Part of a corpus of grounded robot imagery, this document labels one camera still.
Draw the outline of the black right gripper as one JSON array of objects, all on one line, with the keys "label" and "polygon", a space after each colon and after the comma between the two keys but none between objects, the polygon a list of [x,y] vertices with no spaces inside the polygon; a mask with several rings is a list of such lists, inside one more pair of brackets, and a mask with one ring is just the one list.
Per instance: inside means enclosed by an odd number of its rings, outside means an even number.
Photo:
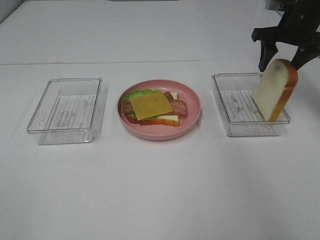
[{"label": "black right gripper", "polygon": [[258,68],[264,72],[278,52],[277,42],[297,46],[291,64],[298,71],[320,56],[320,2],[318,0],[277,0],[284,12],[277,26],[255,28],[251,38],[260,41]]}]

